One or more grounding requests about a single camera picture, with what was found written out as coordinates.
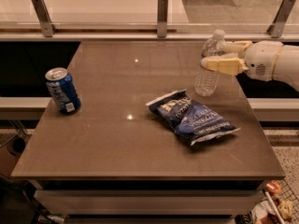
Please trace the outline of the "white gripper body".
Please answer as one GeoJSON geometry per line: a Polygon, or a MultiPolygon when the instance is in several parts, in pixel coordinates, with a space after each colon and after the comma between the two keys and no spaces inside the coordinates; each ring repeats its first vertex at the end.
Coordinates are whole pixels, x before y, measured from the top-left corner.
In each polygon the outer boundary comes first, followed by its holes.
{"type": "Polygon", "coordinates": [[[282,47],[283,44],[277,41],[260,41],[251,44],[245,54],[245,63],[249,68],[246,75],[252,79],[270,81],[282,47]]]}

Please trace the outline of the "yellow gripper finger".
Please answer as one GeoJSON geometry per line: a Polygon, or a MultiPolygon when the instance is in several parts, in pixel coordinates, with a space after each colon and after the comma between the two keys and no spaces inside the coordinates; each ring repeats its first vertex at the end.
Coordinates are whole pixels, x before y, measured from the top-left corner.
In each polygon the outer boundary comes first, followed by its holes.
{"type": "Polygon", "coordinates": [[[226,58],[238,57],[243,59],[246,55],[246,51],[252,44],[249,40],[243,41],[227,41],[223,47],[224,56],[226,58]]]}
{"type": "Polygon", "coordinates": [[[208,70],[231,76],[236,76],[249,69],[246,66],[245,62],[237,57],[207,57],[201,61],[201,65],[203,65],[208,70]]]}

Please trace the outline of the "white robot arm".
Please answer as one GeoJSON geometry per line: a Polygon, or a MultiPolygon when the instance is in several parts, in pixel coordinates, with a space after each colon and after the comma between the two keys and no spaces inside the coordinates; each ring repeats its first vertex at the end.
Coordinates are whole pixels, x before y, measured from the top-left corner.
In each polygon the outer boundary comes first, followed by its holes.
{"type": "Polygon", "coordinates": [[[244,72],[252,79],[284,82],[299,91],[299,47],[279,41],[227,42],[222,55],[204,58],[207,70],[226,75],[244,72]]]}

